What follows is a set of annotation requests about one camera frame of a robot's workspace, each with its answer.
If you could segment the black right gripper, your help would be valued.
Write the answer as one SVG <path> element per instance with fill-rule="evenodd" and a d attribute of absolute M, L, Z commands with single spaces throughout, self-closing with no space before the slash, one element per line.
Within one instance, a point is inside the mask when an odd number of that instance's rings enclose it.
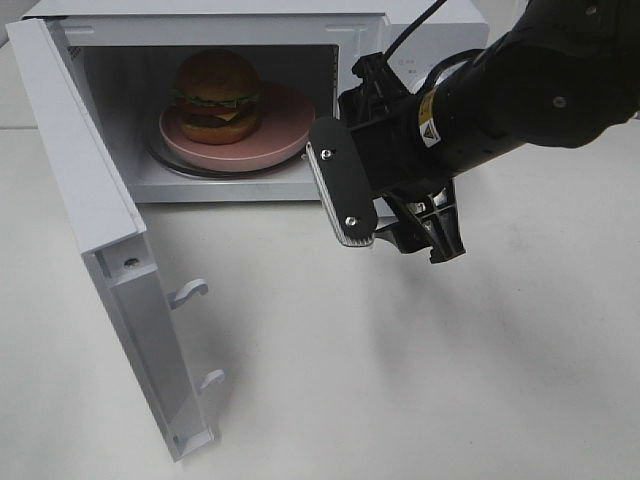
<path fill-rule="evenodd" d="M 479 102 L 444 84 L 411 94 L 383 53 L 360 57 L 352 73 L 361 85 L 340 95 L 341 120 L 395 217 L 374 238 L 402 254 L 429 249 L 432 264 L 463 255 L 452 178 L 480 162 Z"/>

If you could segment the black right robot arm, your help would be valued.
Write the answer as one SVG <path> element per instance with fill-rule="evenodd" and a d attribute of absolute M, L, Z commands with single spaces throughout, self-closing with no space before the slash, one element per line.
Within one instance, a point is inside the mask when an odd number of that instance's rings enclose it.
<path fill-rule="evenodd" d="M 340 116 L 309 151 L 338 240 L 375 239 L 435 263 L 461 255 L 455 178 L 522 145 L 579 148 L 639 109 L 635 1 L 531 1 L 483 49 L 436 64 L 416 92 L 384 52 L 353 66 Z"/>

